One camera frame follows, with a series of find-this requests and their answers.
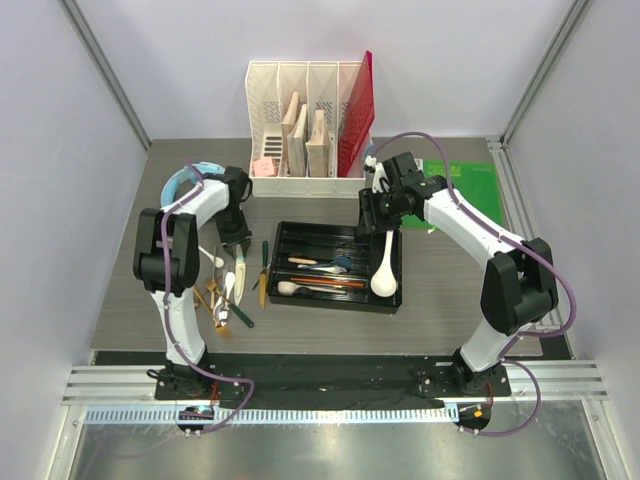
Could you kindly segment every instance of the green folder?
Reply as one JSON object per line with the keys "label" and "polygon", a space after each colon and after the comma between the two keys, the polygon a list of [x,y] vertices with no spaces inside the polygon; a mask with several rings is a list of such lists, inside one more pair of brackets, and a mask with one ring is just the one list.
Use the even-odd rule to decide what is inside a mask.
{"label": "green folder", "polygon": [[[418,166],[426,177],[442,175],[444,177],[444,165],[441,160],[416,160]],[[500,187],[495,165],[486,163],[451,163],[451,178],[453,185],[462,196],[474,207],[484,213],[498,225],[502,223],[502,204],[500,201]],[[404,228],[433,228],[427,222],[423,222],[414,215],[405,215],[402,218]]]}

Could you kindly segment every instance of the white wall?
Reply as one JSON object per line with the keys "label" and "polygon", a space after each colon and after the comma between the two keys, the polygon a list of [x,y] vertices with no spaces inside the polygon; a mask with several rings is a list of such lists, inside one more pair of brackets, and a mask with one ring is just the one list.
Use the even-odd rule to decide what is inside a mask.
{"label": "white wall", "polygon": [[56,1],[0,15],[0,463],[42,478],[144,153]]}
{"label": "white wall", "polygon": [[537,232],[576,290],[572,345],[596,359],[633,457],[640,445],[638,25],[638,2],[593,2],[511,146]]}
{"label": "white wall", "polygon": [[248,137],[249,60],[374,54],[374,133],[501,133],[571,0],[79,0],[152,138]]}

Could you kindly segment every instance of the pink block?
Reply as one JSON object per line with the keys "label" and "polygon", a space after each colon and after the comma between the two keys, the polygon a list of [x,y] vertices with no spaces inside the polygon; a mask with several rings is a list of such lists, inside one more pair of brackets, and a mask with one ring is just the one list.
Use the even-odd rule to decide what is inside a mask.
{"label": "pink block", "polygon": [[253,175],[256,177],[275,177],[278,165],[273,157],[262,157],[253,161]]}

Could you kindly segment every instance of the wooden table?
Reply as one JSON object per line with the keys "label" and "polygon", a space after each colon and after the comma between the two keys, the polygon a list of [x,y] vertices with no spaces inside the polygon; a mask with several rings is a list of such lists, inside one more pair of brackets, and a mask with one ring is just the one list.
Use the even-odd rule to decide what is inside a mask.
{"label": "wooden table", "polygon": [[[454,161],[491,163],[484,139],[447,139],[445,148]],[[416,158],[438,158],[426,140],[409,139],[386,147],[380,158],[411,151]],[[132,273],[139,212],[157,207],[166,180],[182,167],[182,158],[247,167],[251,142],[229,140],[156,140],[138,188],[104,300],[92,347],[101,350],[165,350],[165,338],[155,304]],[[483,273],[474,260],[442,232],[403,230],[403,304],[396,315],[267,305],[261,310],[258,278],[262,240],[273,243],[278,222],[306,221],[355,225],[358,201],[252,198],[244,204],[253,232],[247,279],[240,306],[254,320],[248,329],[230,317],[233,338],[219,337],[211,318],[198,309],[200,332],[209,351],[314,354],[424,354],[448,355],[473,333],[482,318],[480,292]],[[218,243],[210,222],[199,232],[201,244]],[[223,255],[233,266],[230,257]],[[201,257],[202,285],[210,276],[210,262]],[[540,355],[540,343],[526,339],[514,354]]]}

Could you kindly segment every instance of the black tray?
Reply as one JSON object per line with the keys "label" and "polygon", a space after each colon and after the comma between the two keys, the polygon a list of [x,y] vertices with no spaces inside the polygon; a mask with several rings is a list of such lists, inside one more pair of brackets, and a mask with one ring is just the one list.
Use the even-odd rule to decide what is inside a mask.
{"label": "black tray", "polygon": [[[391,268],[398,282],[396,293],[388,298],[375,295],[369,286],[384,255],[385,234],[371,235],[356,240],[355,228],[340,225],[280,222],[271,257],[267,293],[271,303],[304,307],[358,310],[374,313],[396,313],[402,304],[402,234],[393,236]],[[330,262],[336,256],[351,259],[351,271],[328,274],[298,269],[287,259],[305,256]],[[346,288],[345,294],[313,292],[311,295],[284,296],[278,293],[278,282],[294,276],[317,276],[343,281],[364,282],[366,288]]]}

